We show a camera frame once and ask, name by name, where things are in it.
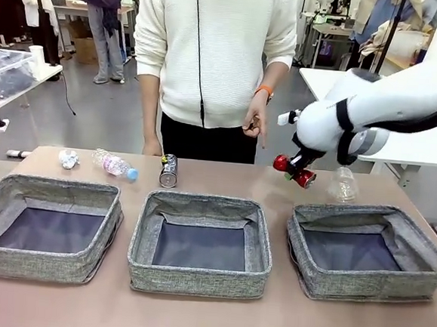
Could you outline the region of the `person's left hand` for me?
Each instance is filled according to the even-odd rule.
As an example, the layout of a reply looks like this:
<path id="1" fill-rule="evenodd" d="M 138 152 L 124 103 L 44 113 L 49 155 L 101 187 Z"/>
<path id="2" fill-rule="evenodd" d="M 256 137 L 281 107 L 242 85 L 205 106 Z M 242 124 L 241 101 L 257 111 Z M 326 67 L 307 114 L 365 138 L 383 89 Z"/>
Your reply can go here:
<path id="1" fill-rule="evenodd" d="M 267 120 L 266 108 L 269 94 L 265 90 L 258 91 L 251 100 L 248 112 L 242 126 L 245 135 L 260 137 L 261 147 L 266 146 Z"/>

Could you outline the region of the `person's right hand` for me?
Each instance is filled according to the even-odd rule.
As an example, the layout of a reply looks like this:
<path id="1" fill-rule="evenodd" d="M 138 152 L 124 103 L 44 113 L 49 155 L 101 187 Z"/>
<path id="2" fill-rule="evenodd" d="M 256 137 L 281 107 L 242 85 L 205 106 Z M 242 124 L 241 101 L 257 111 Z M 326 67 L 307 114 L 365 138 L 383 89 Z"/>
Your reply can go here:
<path id="1" fill-rule="evenodd" d="M 162 145 L 157 137 L 148 137 L 143 144 L 142 154 L 145 156 L 162 156 Z"/>

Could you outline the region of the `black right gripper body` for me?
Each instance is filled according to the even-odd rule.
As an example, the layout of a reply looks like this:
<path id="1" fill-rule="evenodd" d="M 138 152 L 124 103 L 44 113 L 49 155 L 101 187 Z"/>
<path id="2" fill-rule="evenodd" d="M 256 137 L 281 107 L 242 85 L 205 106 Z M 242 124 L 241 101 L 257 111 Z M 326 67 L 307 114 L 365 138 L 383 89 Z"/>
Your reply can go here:
<path id="1" fill-rule="evenodd" d="M 320 159 L 322 158 L 325 153 L 322 151 L 318 151 L 318 150 L 313 150 L 310 149 L 306 146 L 304 146 L 304 144 L 302 144 L 297 136 L 297 133 L 294 133 L 293 137 L 292 137 L 292 141 L 298 146 L 298 153 L 295 156 L 301 156 L 302 160 L 304 160 L 305 156 L 311 156 L 311 157 L 315 157 L 315 159 Z"/>

